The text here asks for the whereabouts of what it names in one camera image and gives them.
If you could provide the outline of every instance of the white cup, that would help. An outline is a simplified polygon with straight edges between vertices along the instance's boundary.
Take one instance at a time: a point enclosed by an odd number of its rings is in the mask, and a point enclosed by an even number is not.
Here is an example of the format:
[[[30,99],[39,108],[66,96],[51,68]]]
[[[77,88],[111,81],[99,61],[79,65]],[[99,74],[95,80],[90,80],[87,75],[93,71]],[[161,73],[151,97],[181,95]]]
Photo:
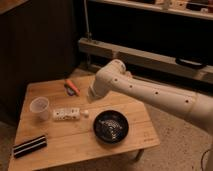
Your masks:
[[[47,120],[50,115],[49,100],[46,97],[37,97],[30,103],[30,111],[42,120]]]

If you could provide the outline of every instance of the white object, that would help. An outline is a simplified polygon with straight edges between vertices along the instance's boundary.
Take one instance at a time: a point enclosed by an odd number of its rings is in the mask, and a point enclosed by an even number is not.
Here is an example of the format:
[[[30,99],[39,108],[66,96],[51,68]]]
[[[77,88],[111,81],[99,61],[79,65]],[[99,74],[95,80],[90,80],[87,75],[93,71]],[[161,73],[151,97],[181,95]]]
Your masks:
[[[53,120],[78,120],[80,109],[77,107],[59,108],[53,110]]]
[[[176,87],[158,85],[126,77],[126,67],[118,59],[99,70],[89,87],[88,99],[98,100],[110,90],[124,93],[175,115],[213,134],[213,97]],[[213,152],[206,171],[213,170]]]
[[[30,111],[40,119],[47,120],[50,116],[49,100],[46,97],[37,97],[30,103]]]
[[[89,117],[89,111],[88,110],[81,111],[81,114],[86,118]]]

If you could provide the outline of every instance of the dark wall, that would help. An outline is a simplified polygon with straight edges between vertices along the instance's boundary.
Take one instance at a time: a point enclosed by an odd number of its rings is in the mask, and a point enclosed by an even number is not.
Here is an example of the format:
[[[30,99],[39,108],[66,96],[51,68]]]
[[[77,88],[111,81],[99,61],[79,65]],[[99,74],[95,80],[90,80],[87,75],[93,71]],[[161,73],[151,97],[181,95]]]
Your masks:
[[[213,65],[213,21],[89,2],[93,38]]]
[[[18,121],[28,83],[71,73],[77,39],[70,0],[30,0],[0,15],[0,120]]]

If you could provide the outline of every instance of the table leg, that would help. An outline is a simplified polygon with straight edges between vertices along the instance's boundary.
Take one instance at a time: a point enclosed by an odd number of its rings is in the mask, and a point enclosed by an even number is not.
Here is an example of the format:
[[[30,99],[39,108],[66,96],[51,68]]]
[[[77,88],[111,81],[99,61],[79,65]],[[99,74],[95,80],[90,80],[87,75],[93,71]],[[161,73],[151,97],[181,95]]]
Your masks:
[[[135,157],[136,162],[140,160],[141,156],[143,155],[143,152],[144,152],[144,149],[138,150],[138,154]]]

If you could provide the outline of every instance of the floor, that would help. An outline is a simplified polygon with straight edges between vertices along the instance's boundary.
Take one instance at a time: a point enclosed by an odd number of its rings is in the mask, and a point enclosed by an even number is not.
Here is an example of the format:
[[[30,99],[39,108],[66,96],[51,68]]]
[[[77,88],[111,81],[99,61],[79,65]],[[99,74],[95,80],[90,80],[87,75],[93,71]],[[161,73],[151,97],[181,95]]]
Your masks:
[[[89,74],[91,73],[76,69],[71,76]],[[136,152],[129,152],[45,171],[200,171],[201,156],[210,148],[211,137],[159,109],[150,105],[146,107],[161,144],[146,149],[139,162],[133,162]],[[0,171],[7,170],[14,136],[15,128],[0,123]]]

